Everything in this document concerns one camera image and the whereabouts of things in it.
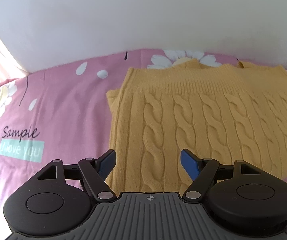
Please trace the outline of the mustard cable-knit cardigan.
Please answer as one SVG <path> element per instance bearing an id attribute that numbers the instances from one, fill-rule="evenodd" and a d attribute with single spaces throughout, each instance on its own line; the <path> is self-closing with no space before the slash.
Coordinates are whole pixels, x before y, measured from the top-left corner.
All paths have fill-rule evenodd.
<path id="1" fill-rule="evenodd" d="M 107 92 L 115 193 L 184 192 L 186 148 L 222 164 L 244 160 L 287 178 L 287 71 L 190 60 L 166 69 L 130 68 Z"/>

